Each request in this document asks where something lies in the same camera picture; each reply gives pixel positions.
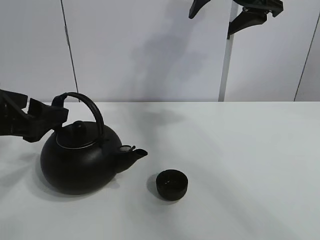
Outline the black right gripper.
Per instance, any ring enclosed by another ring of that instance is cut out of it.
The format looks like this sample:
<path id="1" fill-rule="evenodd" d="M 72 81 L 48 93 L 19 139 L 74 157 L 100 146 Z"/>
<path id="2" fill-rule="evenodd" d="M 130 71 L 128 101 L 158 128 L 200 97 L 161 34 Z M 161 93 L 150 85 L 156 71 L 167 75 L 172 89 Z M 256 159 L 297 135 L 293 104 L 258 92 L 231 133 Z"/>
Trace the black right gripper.
<path id="1" fill-rule="evenodd" d="M 233 0 L 242 6 L 242 12 L 229 23 L 227 39 L 249 27 L 262 25 L 267 21 L 267 14 L 271 13 L 275 18 L 284 10 L 284 4 L 281 0 Z M 193 19 L 197 13 L 210 0 L 193 0 L 189 9 L 188 18 Z"/>

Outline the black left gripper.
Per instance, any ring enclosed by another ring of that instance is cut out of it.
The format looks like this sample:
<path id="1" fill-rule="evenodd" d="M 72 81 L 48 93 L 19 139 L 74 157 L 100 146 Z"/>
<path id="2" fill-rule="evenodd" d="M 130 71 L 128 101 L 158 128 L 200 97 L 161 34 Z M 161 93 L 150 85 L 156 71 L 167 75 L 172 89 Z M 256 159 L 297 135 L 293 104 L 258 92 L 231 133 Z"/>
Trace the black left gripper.
<path id="1" fill-rule="evenodd" d="M 29 143 L 35 143 L 51 131 L 61 127 L 68 119 L 69 110 L 61 106 L 44 104 L 30 98 L 27 114 L 28 96 L 22 93 L 0 90 L 0 135 L 17 136 Z M 37 124 L 28 130 L 31 117 Z"/>

